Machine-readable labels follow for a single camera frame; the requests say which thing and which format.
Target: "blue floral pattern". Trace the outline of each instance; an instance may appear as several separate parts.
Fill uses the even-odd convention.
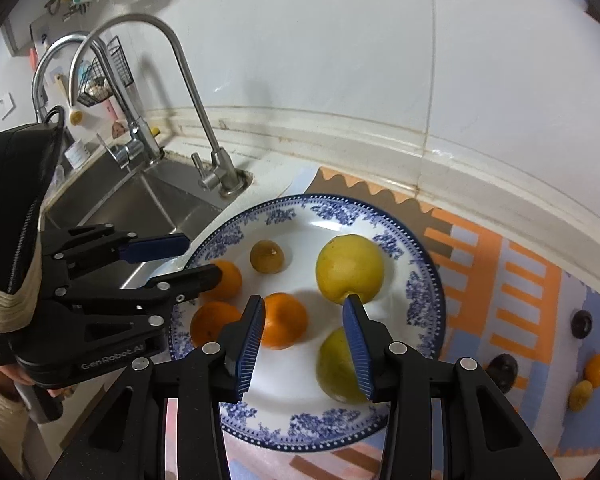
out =
[[[369,229],[373,231],[369,237],[391,260],[400,260],[399,265],[406,264],[404,255],[408,255],[411,270],[404,277],[406,282],[403,282],[402,289],[406,300],[405,323],[421,329],[420,345],[416,347],[418,351],[424,356],[437,356],[444,339],[445,304],[436,267],[404,225],[368,204],[320,194],[265,202],[235,216],[213,232],[194,252],[187,267],[203,265],[225,255],[230,247],[239,245],[251,229],[297,221],[301,211],[302,215],[310,211],[316,218],[337,222],[345,228],[344,232],[356,232],[358,223],[363,223],[367,226],[367,233]],[[192,350],[189,317],[185,316],[187,312],[190,316],[191,309],[187,304],[174,308],[169,333],[173,359],[184,357]],[[222,428],[256,446],[293,452],[336,449],[352,444],[384,428],[389,413],[387,404],[369,404],[355,409],[331,408],[317,413],[289,413],[286,424],[276,423],[272,427],[262,420],[266,414],[258,413],[256,407],[249,405],[248,397],[246,399],[235,405],[222,405]]]
[[[351,207],[349,203],[321,203],[311,206],[311,211],[316,213],[323,220],[335,219],[340,225],[352,226],[360,216],[360,210]]]
[[[346,410],[345,408],[327,410],[322,416],[301,413],[291,417],[291,423],[286,433],[308,442],[313,442],[316,438],[339,437],[347,434],[350,424],[360,415],[361,412],[358,410]]]
[[[256,408],[250,408],[247,403],[241,400],[237,404],[222,403],[222,407],[226,410],[226,417],[229,420],[234,420],[239,424],[245,425],[248,418],[253,418],[258,413]]]
[[[296,210],[293,207],[289,209],[274,209],[267,213],[266,225],[280,224],[296,217]]]
[[[222,232],[217,232],[206,244],[204,261],[208,262],[219,258],[226,253],[230,246],[240,243],[243,238],[244,234],[237,222]]]
[[[376,235],[372,240],[391,258],[397,260],[404,254],[404,251],[398,247],[398,238],[384,231],[384,234]]]

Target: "wall outlet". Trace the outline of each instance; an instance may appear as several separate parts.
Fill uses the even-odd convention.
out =
[[[2,120],[4,120],[4,118],[9,115],[15,107],[16,103],[13,102],[13,97],[11,97],[9,92],[0,97],[0,117]]]

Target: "plate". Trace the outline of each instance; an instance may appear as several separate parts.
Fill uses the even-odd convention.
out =
[[[359,234],[384,251],[382,289],[365,305],[395,340],[435,358],[445,335],[445,300],[440,277],[415,236],[387,213],[342,196],[306,194],[278,198],[236,215],[193,253],[187,268],[216,258],[231,260],[242,273],[242,291],[231,302],[242,309],[251,294],[293,294],[310,324],[304,337],[284,350],[260,348],[249,391],[238,404],[221,405],[222,428],[256,446],[293,452],[336,449],[385,427],[387,404],[343,404],[318,386],[315,365],[325,338],[342,325],[341,306],[326,300],[315,281],[318,253],[333,237]],[[277,274],[259,274],[249,254],[259,240],[273,240],[285,253]],[[169,346],[180,359],[193,346],[189,323],[197,305],[175,307]]]

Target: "yellow pear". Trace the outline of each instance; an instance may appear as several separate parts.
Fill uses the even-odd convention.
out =
[[[366,402],[365,394],[358,387],[343,327],[331,332],[320,346],[315,375],[321,389],[332,399],[347,404]]]
[[[334,303],[342,304],[349,294],[367,303],[382,287],[382,252],[363,236],[336,236],[318,254],[315,279],[322,295]]]

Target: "kitchen faucet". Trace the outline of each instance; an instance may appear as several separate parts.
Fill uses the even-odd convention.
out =
[[[237,173],[235,170],[234,164],[232,163],[231,157],[226,152],[224,148],[220,146],[218,143],[218,139],[216,138],[216,134],[211,127],[211,123],[209,122],[209,118],[206,115],[205,107],[202,104],[202,100],[200,99],[200,95],[198,94],[198,90],[196,89],[196,84],[193,81],[193,76],[191,75],[191,70],[189,69],[189,64],[187,63],[186,56],[184,54],[184,50],[180,43],[180,40],[176,36],[176,33],[173,31],[169,25],[164,23],[163,20],[156,18],[155,16],[151,16],[148,14],[125,14],[123,16],[117,16],[112,18],[111,20],[103,23],[95,30],[93,30],[88,37],[82,42],[78,50],[74,55],[74,59],[71,63],[71,70],[69,75],[69,102],[71,105],[75,104],[75,100],[77,97],[78,91],[78,81],[77,81],[77,69],[80,64],[80,60],[84,55],[87,48],[89,48],[100,36],[108,28],[117,25],[119,23],[124,22],[143,22],[149,23],[154,27],[158,28],[169,40],[171,47],[173,49],[173,53],[176,57],[176,61],[178,62],[178,66],[180,68],[180,73],[182,74],[182,78],[184,79],[184,83],[187,86],[187,90],[189,91],[189,95],[191,100],[193,101],[193,105],[198,114],[198,118],[200,119],[200,123],[202,124],[202,128],[205,131],[206,138],[209,140],[209,144],[211,144],[211,161],[212,161],[212,169],[210,171],[206,170],[202,165],[202,161],[200,160],[200,156],[197,153],[191,155],[193,163],[200,174],[199,183],[205,190],[211,190],[215,188],[218,184],[221,185],[221,191],[224,195],[230,195],[235,192],[240,191],[245,184],[243,177]],[[147,145],[148,140],[145,140],[145,137],[148,136],[151,138],[152,142],[155,144],[157,148],[157,143],[149,130],[146,121],[140,116],[139,113],[134,108],[128,107],[129,115],[126,113],[125,115],[127,120],[129,121],[130,131],[133,127],[136,129],[136,135],[139,134],[139,139]]]
[[[86,32],[74,32],[72,34],[67,34],[66,36],[63,36],[59,40],[53,42],[53,44],[45,52],[44,56],[40,58],[40,62],[38,63],[36,71],[33,75],[33,83],[31,85],[31,99],[33,101],[33,107],[36,111],[36,119],[38,121],[42,121],[44,118],[43,116],[45,115],[44,107],[42,104],[40,104],[40,93],[44,81],[43,75],[49,65],[49,62],[51,62],[51,59],[56,52],[62,48],[71,43],[82,43],[84,40],[86,40],[86,38],[88,38],[88,34]],[[90,44],[90,47],[100,62],[102,71],[109,81],[112,92],[118,100],[120,108],[127,118],[129,131],[132,137],[131,142],[128,142],[125,146],[115,152],[111,151],[112,155],[122,168],[124,168],[133,158],[142,152],[146,153],[149,162],[155,162],[160,158],[160,148],[158,147],[158,143],[155,142],[154,136],[152,136],[151,131],[149,131],[149,126],[136,111],[133,102],[126,92],[126,88],[120,79],[118,71],[113,68],[114,63],[109,54],[109,50],[107,49],[107,45],[100,38],[96,38],[93,43]],[[131,120],[132,117],[139,117],[140,120],[133,122]],[[145,136],[144,129],[146,129],[148,136]]]

